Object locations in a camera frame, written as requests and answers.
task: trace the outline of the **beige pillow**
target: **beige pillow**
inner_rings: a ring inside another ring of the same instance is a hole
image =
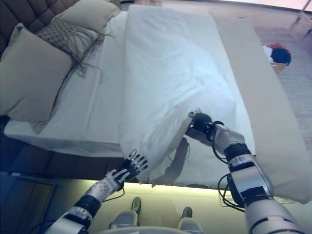
[[[66,53],[18,24],[0,62],[0,114],[47,121],[71,65]]]
[[[76,24],[80,27],[91,29],[96,32],[103,32],[103,29],[111,19],[120,13],[118,7],[105,0],[80,0],[59,18]]]

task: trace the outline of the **white fabric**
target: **white fabric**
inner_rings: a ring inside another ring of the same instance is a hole
[[[249,117],[213,17],[181,14],[183,20],[187,22],[193,42],[212,55],[236,99],[236,126],[231,126],[229,119],[218,119],[212,116],[213,120],[221,120],[231,129],[241,133],[245,137],[249,149],[255,154],[254,137]],[[177,152],[177,157],[175,157],[176,152],[171,153],[151,172],[150,182],[180,186],[202,184],[215,188],[219,179],[228,173],[228,168],[214,156],[211,147],[207,147],[188,136],[186,139],[187,142],[182,144],[182,149]]]
[[[128,11],[120,146],[124,155],[136,148],[149,170],[166,156],[190,111],[235,127],[232,92],[210,53],[194,43],[188,23],[169,9],[132,5]]]
[[[38,147],[80,156],[122,157],[118,143],[121,112],[121,82],[124,27],[127,13],[110,20],[102,46],[90,53],[85,62],[85,78],[74,73],[68,80],[56,107],[55,116],[35,134],[28,122],[9,121],[8,137]]]
[[[271,54],[272,54],[272,48],[266,46],[266,45],[263,45],[262,46],[263,50],[264,50],[264,53],[266,54],[269,62],[273,62],[273,58],[271,57]]]

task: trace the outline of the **wooden panel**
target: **wooden panel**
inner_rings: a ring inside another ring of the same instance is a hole
[[[0,175],[0,179],[0,233],[28,233],[33,226],[42,221],[54,185],[10,175]]]

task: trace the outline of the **white duvet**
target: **white duvet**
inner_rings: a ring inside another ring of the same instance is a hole
[[[190,111],[235,128],[236,100],[212,56],[193,42],[182,13],[131,6],[124,53],[119,142],[124,155],[136,148],[148,159],[141,181],[182,139],[178,131]]]

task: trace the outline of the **pillow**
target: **pillow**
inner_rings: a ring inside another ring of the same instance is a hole
[[[73,66],[86,71],[82,60],[85,53],[95,44],[99,33],[71,24],[61,19],[55,19],[48,26],[36,33],[38,37],[52,46],[67,53]]]
[[[105,0],[80,0],[58,17],[80,27],[102,33],[107,21],[119,13],[117,6]]]
[[[0,62],[0,115],[47,121],[71,66],[66,53],[16,25]]]

